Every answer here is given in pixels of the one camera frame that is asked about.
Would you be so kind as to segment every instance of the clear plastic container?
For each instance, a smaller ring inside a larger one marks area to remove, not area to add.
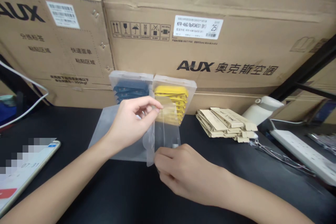
[[[197,85],[195,81],[155,75],[153,92],[155,96],[169,97],[176,105],[178,123],[181,122],[195,94]]]
[[[144,136],[144,146],[147,149],[147,166],[154,163],[154,154],[160,147],[176,148],[181,145],[179,120],[176,112],[176,105],[168,97],[155,97],[162,106],[160,114],[155,120],[155,127],[149,129]]]
[[[118,109],[119,105],[103,108],[96,129],[92,135],[89,148],[98,142],[108,132],[118,112]],[[143,142],[153,141],[153,139],[148,139],[149,137],[153,137],[153,130],[154,126],[151,126],[151,128],[149,128],[142,138],[111,157],[111,159],[146,162],[147,150],[144,147]]]
[[[112,71],[109,75],[117,104],[124,99],[151,95],[153,74]]]

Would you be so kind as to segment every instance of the white bottle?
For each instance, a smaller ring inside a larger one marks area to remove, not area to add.
[[[249,107],[242,115],[257,126],[265,121],[272,113],[284,104],[268,96],[256,99],[255,104]]]

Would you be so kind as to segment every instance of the electrical outlet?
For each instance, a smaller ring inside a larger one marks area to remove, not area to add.
[[[290,131],[273,130],[271,135],[327,184],[336,186],[335,164]]]

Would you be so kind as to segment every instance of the barcode label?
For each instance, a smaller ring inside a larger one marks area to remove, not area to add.
[[[205,17],[175,16],[174,36],[217,40],[223,19]]]
[[[216,37],[216,34],[207,33],[206,36],[207,36],[207,37]]]
[[[57,26],[80,29],[75,9],[70,4],[46,1]]]
[[[68,17],[70,17],[70,18],[74,18],[75,17],[75,15],[73,15],[73,14],[69,14],[69,13],[63,13],[63,12],[52,12],[55,16],[68,16]]]

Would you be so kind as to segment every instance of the red icon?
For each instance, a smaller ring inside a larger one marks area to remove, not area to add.
[[[0,199],[11,197],[15,193],[16,190],[17,188],[0,189]]]

